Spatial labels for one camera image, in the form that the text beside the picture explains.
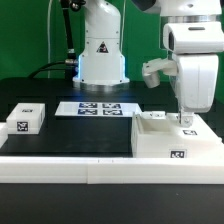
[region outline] green wall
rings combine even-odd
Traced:
[[[108,0],[123,13],[123,1]],[[25,77],[47,63],[48,0],[20,0],[0,2],[0,79]],[[71,12],[74,43],[77,53],[84,49],[83,11]],[[131,80],[142,80],[142,63],[166,57],[159,49],[159,15],[138,11],[127,0],[123,54],[126,73]],[[54,0],[51,19],[52,60],[66,58],[66,41],[61,8]],[[217,97],[224,101],[224,55],[220,55]]]

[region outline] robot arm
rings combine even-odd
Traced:
[[[144,64],[143,78],[148,87],[155,87],[159,84],[158,70],[170,76],[180,123],[189,127],[193,113],[208,112],[214,99],[218,73],[215,53],[224,50],[218,21],[222,13],[220,0],[132,1],[144,12],[160,13],[162,46],[168,51],[167,59]]]

